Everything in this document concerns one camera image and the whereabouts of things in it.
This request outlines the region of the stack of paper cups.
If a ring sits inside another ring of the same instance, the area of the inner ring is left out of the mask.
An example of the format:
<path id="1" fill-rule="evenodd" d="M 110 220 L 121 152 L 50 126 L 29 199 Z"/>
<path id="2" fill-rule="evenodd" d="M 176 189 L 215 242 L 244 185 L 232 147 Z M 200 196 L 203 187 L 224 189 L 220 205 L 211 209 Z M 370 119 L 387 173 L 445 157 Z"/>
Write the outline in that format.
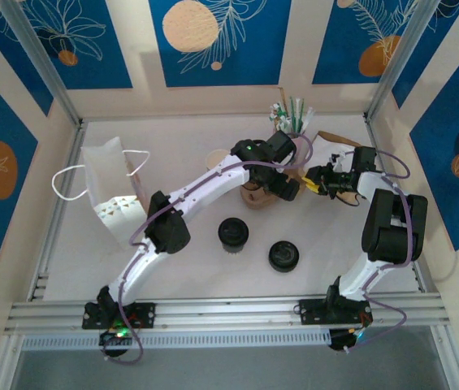
<path id="1" fill-rule="evenodd" d="M 229 154 L 230 154 L 230 151 L 226 149 L 215 149 L 209 152 L 205 159 L 206 170 L 209 171 L 211 169 L 214 169 Z"/>

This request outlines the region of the white paper handle bag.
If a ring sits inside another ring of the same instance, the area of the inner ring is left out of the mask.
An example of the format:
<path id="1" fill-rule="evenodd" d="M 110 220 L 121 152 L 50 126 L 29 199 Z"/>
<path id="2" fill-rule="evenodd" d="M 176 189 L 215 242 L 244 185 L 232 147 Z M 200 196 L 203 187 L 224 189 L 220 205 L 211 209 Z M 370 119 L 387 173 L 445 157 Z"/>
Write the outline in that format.
<path id="1" fill-rule="evenodd" d="M 51 179 L 54 193 L 65 202 L 83 196 L 89 198 L 97 218 L 123 249 L 131 247 L 132 234 L 147 219 L 149 197 L 140 178 L 141 168 L 148 162 L 150 152 L 127 149 L 117 136 L 104 145 L 83 146 L 82 163 L 57 171 Z M 56 189 L 56 179 L 68 172 L 82 170 L 85 189 L 69 197 Z"/>

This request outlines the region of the white paper napkin stack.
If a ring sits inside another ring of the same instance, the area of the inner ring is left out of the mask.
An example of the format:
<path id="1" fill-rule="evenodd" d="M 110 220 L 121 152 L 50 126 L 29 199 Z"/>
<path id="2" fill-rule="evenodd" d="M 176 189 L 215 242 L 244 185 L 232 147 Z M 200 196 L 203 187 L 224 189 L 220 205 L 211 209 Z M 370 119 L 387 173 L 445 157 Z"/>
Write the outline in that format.
<path id="1" fill-rule="evenodd" d="M 338 154 L 341 151 L 346 152 L 346 158 L 342 162 L 343 172 L 349 172 L 353 161 L 353 151 L 355 147 L 332 143 L 316 137 L 313 142 L 313 154 L 311 159 L 305 164 L 304 169 L 308 171 L 311 167 L 326 166 L 332 154 Z"/>

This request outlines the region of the black plastic cup lid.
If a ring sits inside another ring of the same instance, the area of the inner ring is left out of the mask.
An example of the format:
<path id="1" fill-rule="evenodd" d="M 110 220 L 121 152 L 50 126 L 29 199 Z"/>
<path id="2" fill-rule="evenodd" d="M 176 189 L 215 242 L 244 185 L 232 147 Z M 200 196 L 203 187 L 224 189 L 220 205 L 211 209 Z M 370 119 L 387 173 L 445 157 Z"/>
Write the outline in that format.
<path id="1" fill-rule="evenodd" d="M 219 225 L 218 237 L 223 245 L 239 247 L 249 239 L 249 228 L 242 219 L 228 218 Z"/>
<path id="2" fill-rule="evenodd" d="M 299 260 L 299 250 L 290 241 L 277 241 L 269 249 L 268 261 L 275 271 L 281 273 L 293 271 L 298 265 Z"/>

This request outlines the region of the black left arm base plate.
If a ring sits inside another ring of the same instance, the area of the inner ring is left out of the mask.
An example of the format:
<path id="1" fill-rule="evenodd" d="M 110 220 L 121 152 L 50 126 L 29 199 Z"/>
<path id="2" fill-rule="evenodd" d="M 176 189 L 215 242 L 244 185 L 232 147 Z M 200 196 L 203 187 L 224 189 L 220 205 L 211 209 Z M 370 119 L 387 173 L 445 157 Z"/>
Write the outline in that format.
<path id="1" fill-rule="evenodd" d="M 134 329 L 152 328 L 156 305 L 154 303 L 132 303 L 123 307 L 123 312 Z M 119 305 L 114 303 L 88 302 L 84 306 L 81 327 L 85 330 L 120 329 L 128 326 L 123 320 Z"/>

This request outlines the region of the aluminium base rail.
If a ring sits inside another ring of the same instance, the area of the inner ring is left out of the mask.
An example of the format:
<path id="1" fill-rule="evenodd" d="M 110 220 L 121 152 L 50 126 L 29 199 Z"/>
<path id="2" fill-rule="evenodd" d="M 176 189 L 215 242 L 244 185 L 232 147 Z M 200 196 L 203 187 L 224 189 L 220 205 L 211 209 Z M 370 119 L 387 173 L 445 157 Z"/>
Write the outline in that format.
<path id="1" fill-rule="evenodd" d="M 298 329 L 308 319 L 297 308 L 300 297 L 251 297 L 155 300 L 151 332 Z M 437 292 L 374 293 L 370 304 L 373 327 L 392 327 L 404 316 L 405 326 L 451 323 Z M 30 301 L 12 305 L 5 322 L 7 335 L 84 333 L 83 301 Z"/>

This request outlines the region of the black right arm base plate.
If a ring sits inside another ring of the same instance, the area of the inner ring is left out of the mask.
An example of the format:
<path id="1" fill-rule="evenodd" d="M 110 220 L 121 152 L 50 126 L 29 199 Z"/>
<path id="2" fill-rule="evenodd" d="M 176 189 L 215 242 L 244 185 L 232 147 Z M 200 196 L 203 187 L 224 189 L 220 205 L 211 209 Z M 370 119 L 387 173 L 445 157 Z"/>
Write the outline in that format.
<path id="1" fill-rule="evenodd" d="M 373 323 L 368 301 L 338 299 L 304 299 L 299 301 L 301 323 L 303 325 L 345 325 Z"/>

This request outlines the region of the black controller board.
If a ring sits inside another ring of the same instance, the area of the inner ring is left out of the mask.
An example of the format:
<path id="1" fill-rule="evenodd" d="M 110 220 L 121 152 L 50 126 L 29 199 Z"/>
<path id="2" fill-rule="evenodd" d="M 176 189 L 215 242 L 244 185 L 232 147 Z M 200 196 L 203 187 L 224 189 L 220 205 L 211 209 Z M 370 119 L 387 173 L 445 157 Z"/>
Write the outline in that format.
<path id="1" fill-rule="evenodd" d="M 131 332 L 127 327 L 108 329 L 100 334 L 98 345 L 107 358 L 119 358 L 132 345 Z"/>

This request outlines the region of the aluminium frame post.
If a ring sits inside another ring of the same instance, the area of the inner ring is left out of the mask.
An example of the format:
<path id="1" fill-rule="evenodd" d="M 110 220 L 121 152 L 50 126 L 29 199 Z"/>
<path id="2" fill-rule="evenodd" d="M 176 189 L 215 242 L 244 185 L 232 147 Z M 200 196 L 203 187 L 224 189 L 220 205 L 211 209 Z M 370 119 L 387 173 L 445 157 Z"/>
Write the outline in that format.
<path id="1" fill-rule="evenodd" d="M 0 11 L 53 98 L 74 127 L 80 128 L 82 117 L 20 4 L 16 0 L 0 0 Z"/>
<path id="2" fill-rule="evenodd" d="M 380 108 L 404 70 L 439 3 L 440 0 L 418 0 L 415 12 L 409 19 L 399 44 L 385 72 L 382 74 L 372 101 L 365 112 L 364 119 L 366 125 L 370 126 L 379 113 Z"/>

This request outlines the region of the brown cardboard cup carrier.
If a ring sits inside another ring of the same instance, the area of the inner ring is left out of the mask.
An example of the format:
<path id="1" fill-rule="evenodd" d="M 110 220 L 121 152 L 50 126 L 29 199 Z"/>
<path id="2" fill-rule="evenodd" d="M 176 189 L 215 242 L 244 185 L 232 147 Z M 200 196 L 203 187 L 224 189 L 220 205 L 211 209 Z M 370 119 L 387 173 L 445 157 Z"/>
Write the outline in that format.
<path id="1" fill-rule="evenodd" d="M 305 170 L 303 168 L 288 169 L 286 173 L 290 179 L 296 180 L 300 185 L 295 196 L 298 199 L 305 191 L 305 184 L 302 183 L 301 179 L 305 174 Z M 280 201 L 279 197 L 252 182 L 247 182 L 240 186 L 240 195 L 243 202 L 252 210 L 264 209 Z"/>

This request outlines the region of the pink straw holder cup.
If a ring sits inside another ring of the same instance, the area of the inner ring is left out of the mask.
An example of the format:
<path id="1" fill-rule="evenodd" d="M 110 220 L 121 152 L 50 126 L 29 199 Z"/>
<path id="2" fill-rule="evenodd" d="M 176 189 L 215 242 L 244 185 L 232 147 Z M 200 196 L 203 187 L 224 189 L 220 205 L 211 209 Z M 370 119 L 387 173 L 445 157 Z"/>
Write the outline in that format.
<path id="1" fill-rule="evenodd" d="M 295 135 L 292 137 L 292 141 L 296 146 L 296 153 L 293 164 L 298 165 L 305 160 L 305 157 L 309 151 L 309 142 L 305 139 L 304 135 Z"/>

